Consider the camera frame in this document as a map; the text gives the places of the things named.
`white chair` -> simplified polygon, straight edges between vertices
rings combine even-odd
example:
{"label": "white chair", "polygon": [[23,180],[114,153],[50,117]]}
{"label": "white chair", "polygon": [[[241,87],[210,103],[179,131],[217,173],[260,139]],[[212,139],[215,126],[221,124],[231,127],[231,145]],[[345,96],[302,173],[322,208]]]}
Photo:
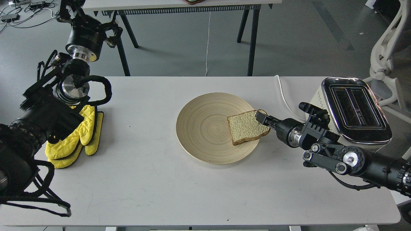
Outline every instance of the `white chair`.
{"label": "white chair", "polygon": [[[383,81],[391,90],[392,96],[387,99],[380,99],[379,105],[384,110],[411,124],[411,117],[406,115],[404,111],[405,102],[400,83],[397,78],[389,77],[393,69],[391,55],[409,14],[409,0],[399,0],[399,2],[401,6],[397,15],[371,51],[370,77],[364,79],[364,81],[370,82],[374,79]],[[393,108],[395,102],[398,103],[399,110]]]}

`black cable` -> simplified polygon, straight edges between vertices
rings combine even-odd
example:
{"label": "black cable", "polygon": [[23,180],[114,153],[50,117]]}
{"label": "black cable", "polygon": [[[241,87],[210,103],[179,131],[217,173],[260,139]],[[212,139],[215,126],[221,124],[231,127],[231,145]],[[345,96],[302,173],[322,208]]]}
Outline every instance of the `black cable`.
{"label": "black cable", "polygon": [[338,179],[331,171],[328,171],[328,172],[332,175],[332,177],[333,177],[334,179],[336,179],[336,180],[338,181],[338,183],[340,183],[341,185],[343,185],[343,186],[345,186],[345,187],[347,187],[347,188],[349,188],[349,189],[355,189],[355,190],[357,190],[357,191],[360,191],[360,190],[363,190],[363,189],[370,189],[370,188],[377,187],[377,186],[376,186],[375,184],[373,184],[373,183],[367,184],[367,185],[361,185],[361,186],[358,186],[358,185],[350,185],[350,184],[347,184],[347,183],[345,183],[344,181]]}
{"label": "black cable", "polygon": [[[34,179],[34,180],[33,180],[33,183],[34,183],[34,185],[35,185],[38,189],[40,189],[40,188],[42,187],[41,184],[37,181],[37,179]],[[44,192],[44,195],[45,195],[47,198],[51,198],[51,199],[53,198],[53,196],[50,195],[47,190]]]}
{"label": "black cable", "polygon": [[33,13],[32,15],[30,15],[28,18],[26,18],[26,19],[24,19],[23,21],[20,21],[20,22],[13,22],[13,23],[15,23],[15,25],[20,25],[20,24],[22,24],[22,23],[24,23],[24,22],[26,22],[26,21],[28,21],[28,20],[30,20],[31,18],[33,18],[34,17],[34,15],[36,15],[38,12],[36,12],[36,13]]}
{"label": "black cable", "polygon": [[33,12],[40,12],[45,8],[55,8],[58,4],[54,3],[54,0],[51,2],[46,2],[42,5],[36,5],[36,6],[30,6],[28,5],[25,9],[24,12],[29,12],[29,11],[33,11]]}
{"label": "black cable", "polygon": [[39,62],[39,64],[37,65],[37,81],[40,80],[40,72],[42,70],[42,67],[44,68],[44,62],[43,61]]}
{"label": "black cable", "polygon": [[4,8],[1,10],[0,16],[1,16],[1,14],[3,13],[3,11],[6,9],[7,6],[8,6],[8,5],[5,5]]}
{"label": "black cable", "polygon": [[[44,183],[44,181],[43,181],[43,179],[41,178],[40,175],[37,175],[36,178],[37,178],[37,180],[39,181],[40,184],[43,184],[43,183]],[[48,188],[46,192],[47,192],[51,197],[53,197],[53,198],[55,198],[55,199],[58,199],[58,200],[61,200],[60,197],[58,197],[50,188]]]}
{"label": "black cable", "polygon": [[45,166],[48,168],[48,173],[46,177],[44,178],[44,182],[42,183],[41,187],[38,188],[37,191],[35,192],[24,192],[20,194],[21,196],[28,196],[28,197],[39,197],[47,192],[47,190],[50,187],[51,180],[53,179],[54,176],[54,166],[50,162],[47,161],[42,161],[42,160],[34,160],[34,163],[37,166]]}
{"label": "black cable", "polygon": [[32,28],[32,27],[36,27],[36,26],[39,26],[39,25],[43,25],[43,24],[45,24],[45,23],[47,23],[47,22],[49,22],[49,21],[51,21],[51,20],[54,20],[54,19],[55,19],[55,18],[51,18],[51,19],[49,19],[49,20],[47,20],[47,21],[45,21],[45,22],[42,22],[42,23],[40,23],[40,24],[33,25],[33,26],[28,26],[28,27],[18,27],[18,26],[14,26],[14,25],[9,25],[9,26],[14,27],[14,28],[19,28],[19,29],[26,29],[26,28]]}
{"label": "black cable", "polygon": [[6,25],[3,27],[3,29],[0,30],[0,33],[4,31],[4,29],[6,29]]}
{"label": "black cable", "polygon": [[43,72],[41,75],[41,79],[44,78],[44,75],[46,74],[46,70],[50,68],[49,64],[52,58],[54,58],[57,55],[57,50],[53,50],[53,52],[51,53],[51,55],[48,57],[46,64],[43,67]]}
{"label": "black cable", "polygon": [[18,14],[18,13],[20,13],[21,12],[21,10],[22,10],[22,8],[21,7],[15,7],[14,9],[12,9],[11,11],[9,11],[7,14],[5,14],[5,15],[8,15],[8,14],[10,14],[11,12],[13,12],[13,11],[15,11],[15,10],[17,10],[17,9],[19,9],[19,11],[18,12],[16,12],[16,13],[14,13],[14,14]]}
{"label": "black cable", "polygon": [[[52,211],[46,208],[10,203],[8,201],[52,203],[52,204],[59,205],[60,207],[63,207],[66,210],[66,213],[58,213],[58,212],[55,212],[55,211]],[[70,217],[72,214],[69,203],[62,201],[62,200],[50,199],[50,198],[36,198],[36,197],[26,197],[26,196],[0,196],[0,204],[16,206],[19,208],[39,209],[39,210],[46,211],[54,215],[59,215],[61,217]]]}
{"label": "black cable", "polygon": [[106,93],[106,98],[102,99],[102,100],[97,100],[97,101],[92,101],[92,102],[88,102],[87,104],[90,106],[99,106],[99,105],[103,105],[106,104],[107,102],[110,101],[111,96],[113,95],[111,92],[111,83],[108,79],[102,77],[102,76],[97,76],[97,75],[90,75],[90,76],[86,76],[84,78],[81,78],[77,83],[74,83],[76,88],[81,87],[83,84],[87,83],[87,82],[100,82],[104,85],[104,92]]}

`table leg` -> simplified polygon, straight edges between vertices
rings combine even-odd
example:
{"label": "table leg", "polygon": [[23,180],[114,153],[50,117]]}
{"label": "table leg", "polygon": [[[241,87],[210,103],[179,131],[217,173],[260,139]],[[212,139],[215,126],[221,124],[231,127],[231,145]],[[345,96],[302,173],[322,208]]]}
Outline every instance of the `table leg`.
{"label": "table leg", "polygon": [[245,9],[244,13],[242,14],[240,31],[238,32],[238,36],[237,36],[237,43],[241,43],[242,34],[244,33],[245,23],[247,22],[247,17],[248,17],[248,12],[249,11],[250,11],[249,9]]}
{"label": "table leg", "polygon": [[120,55],[121,65],[123,66],[124,75],[131,76],[130,70],[127,64],[126,54],[124,53],[124,47],[123,47],[123,42],[121,41],[121,38],[118,41],[117,49],[118,49],[118,54]]}
{"label": "table leg", "polygon": [[106,227],[106,231],[117,231],[117,227]]}
{"label": "table leg", "polygon": [[133,30],[131,29],[130,23],[128,22],[128,19],[125,15],[120,15],[121,20],[124,23],[124,26],[126,27],[127,33],[130,36],[131,42],[133,43],[134,48],[138,48],[139,44],[137,43],[136,37],[134,36]]}
{"label": "table leg", "polygon": [[252,28],[251,28],[250,56],[248,58],[247,76],[252,76],[253,75],[254,55],[255,55],[255,52],[256,52],[256,40],[257,40],[257,29],[258,29],[259,16],[260,16],[260,9],[254,9],[253,24],[252,24]]}
{"label": "table leg", "polygon": [[290,231],[301,231],[301,226],[289,226]]}

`screw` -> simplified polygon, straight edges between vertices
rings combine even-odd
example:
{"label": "screw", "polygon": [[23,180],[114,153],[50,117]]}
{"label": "screw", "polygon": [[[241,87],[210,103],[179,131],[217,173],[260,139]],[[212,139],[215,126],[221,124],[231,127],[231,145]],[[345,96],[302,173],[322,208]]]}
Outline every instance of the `screw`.
{"label": "screw", "polygon": [[319,149],[320,149],[320,146],[316,143],[311,146],[311,151],[313,152],[318,152]]}
{"label": "screw", "polygon": [[309,156],[310,156],[310,154],[309,154],[308,152],[304,153],[304,158],[305,158],[305,159],[308,159]]}
{"label": "screw", "polygon": [[335,170],[336,170],[337,173],[339,173],[339,174],[344,173],[345,170],[346,170],[346,167],[345,167],[345,165],[344,165],[343,163],[338,163],[335,167],[336,167]]}

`power strip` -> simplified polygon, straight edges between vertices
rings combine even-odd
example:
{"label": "power strip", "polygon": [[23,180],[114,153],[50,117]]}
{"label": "power strip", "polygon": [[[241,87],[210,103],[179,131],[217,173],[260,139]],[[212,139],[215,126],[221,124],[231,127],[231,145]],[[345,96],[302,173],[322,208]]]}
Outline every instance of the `power strip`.
{"label": "power strip", "polygon": [[42,6],[42,5],[44,5],[46,3],[46,1],[41,1],[41,2],[32,2],[32,3],[30,3],[28,6],[29,7],[37,7],[37,6]]}
{"label": "power strip", "polygon": [[0,18],[0,20],[1,20],[2,22],[7,22],[7,23],[13,22],[13,21],[19,20],[19,19],[20,19],[20,15],[19,15],[19,14],[6,14],[6,15],[4,15],[4,16],[2,16],[2,17]]}
{"label": "power strip", "polygon": [[13,1],[9,2],[9,6],[14,7],[14,6],[19,6],[19,5],[24,5],[24,4],[29,4],[30,0],[20,0],[20,2],[14,3]]}

